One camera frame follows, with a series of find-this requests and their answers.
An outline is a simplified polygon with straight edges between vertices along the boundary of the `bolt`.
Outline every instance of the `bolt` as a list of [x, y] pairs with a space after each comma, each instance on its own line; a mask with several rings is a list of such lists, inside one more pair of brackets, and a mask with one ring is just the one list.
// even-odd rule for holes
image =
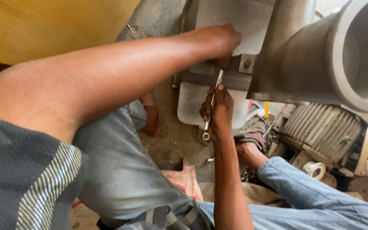
[[247, 59], [247, 60], [244, 61], [244, 67], [245, 68], [248, 68], [251, 65], [252, 65], [252, 61], [251, 60]]

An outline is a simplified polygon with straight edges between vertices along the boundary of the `yellow wall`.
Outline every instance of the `yellow wall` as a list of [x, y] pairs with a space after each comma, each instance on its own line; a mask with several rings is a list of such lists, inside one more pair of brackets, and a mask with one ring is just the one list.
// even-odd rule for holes
[[0, 62], [115, 41], [140, 0], [0, 0]]

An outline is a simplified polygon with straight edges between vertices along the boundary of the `foot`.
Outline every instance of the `foot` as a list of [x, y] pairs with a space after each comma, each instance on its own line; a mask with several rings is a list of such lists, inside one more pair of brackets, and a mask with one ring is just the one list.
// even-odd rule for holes
[[161, 133], [161, 127], [154, 97], [151, 92], [147, 92], [139, 100], [147, 113], [146, 125], [141, 130], [151, 137], [157, 137]]
[[263, 162], [269, 160], [268, 157], [259, 151], [256, 144], [253, 142], [236, 144], [235, 149], [238, 154], [238, 160], [254, 172], [258, 171], [259, 166], [261, 166]]

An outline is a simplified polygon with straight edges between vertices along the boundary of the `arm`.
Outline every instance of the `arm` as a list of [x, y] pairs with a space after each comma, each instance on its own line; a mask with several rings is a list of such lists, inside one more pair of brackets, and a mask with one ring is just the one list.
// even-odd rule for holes
[[226, 65], [232, 24], [120, 42], [16, 65], [0, 73], [0, 119], [70, 143], [82, 124], [139, 98], [198, 62]]
[[[213, 88], [208, 91], [205, 104], [211, 104]], [[233, 99], [220, 84], [215, 92], [215, 107], [211, 117], [211, 140], [215, 152], [215, 206], [216, 229], [253, 229], [245, 196], [241, 187], [238, 157], [232, 136]], [[200, 110], [207, 117], [206, 106]]]

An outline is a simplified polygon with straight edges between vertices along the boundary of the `jeans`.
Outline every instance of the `jeans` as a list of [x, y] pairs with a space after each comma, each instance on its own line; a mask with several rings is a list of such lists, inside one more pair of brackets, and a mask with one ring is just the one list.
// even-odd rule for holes
[[[192, 199], [173, 186], [147, 154], [136, 130], [146, 112], [134, 101], [81, 127], [73, 144], [90, 157], [89, 176], [79, 198], [102, 222], [119, 227], [146, 210], [169, 205], [177, 217]], [[255, 229], [368, 229], [368, 203], [337, 191], [282, 158], [263, 163], [258, 178], [295, 208], [248, 205]], [[199, 201], [213, 221], [214, 203]]]

